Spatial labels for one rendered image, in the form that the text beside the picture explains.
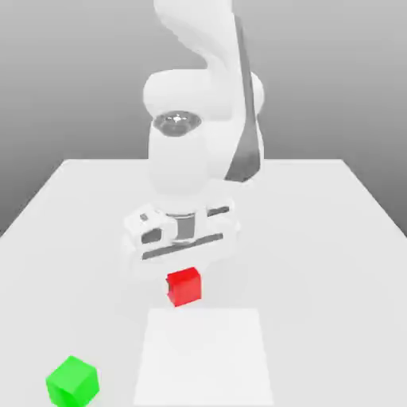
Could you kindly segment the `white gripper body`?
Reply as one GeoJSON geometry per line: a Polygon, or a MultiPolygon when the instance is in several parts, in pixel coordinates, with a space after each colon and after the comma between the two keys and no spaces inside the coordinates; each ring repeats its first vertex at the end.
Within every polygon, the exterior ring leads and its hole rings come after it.
{"type": "Polygon", "coordinates": [[[181,269],[221,258],[240,224],[233,203],[147,204],[139,209],[139,267],[181,269]]]}

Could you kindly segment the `small red cube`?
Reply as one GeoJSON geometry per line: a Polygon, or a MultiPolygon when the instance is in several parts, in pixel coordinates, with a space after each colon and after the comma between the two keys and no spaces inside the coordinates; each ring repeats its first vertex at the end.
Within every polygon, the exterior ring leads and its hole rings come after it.
{"type": "Polygon", "coordinates": [[[170,273],[166,277],[167,296],[175,307],[189,304],[202,297],[201,276],[194,267],[170,273]]]}

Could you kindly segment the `small green cube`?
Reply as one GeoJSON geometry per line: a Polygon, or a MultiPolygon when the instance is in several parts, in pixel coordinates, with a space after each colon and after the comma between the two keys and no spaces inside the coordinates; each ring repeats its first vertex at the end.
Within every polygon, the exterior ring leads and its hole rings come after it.
{"type": "Polygon", "coordinates": [[[50,401],[56,407],[87,407],[99,392],[94,366],[70,355],[46,379],[50,401]]]}

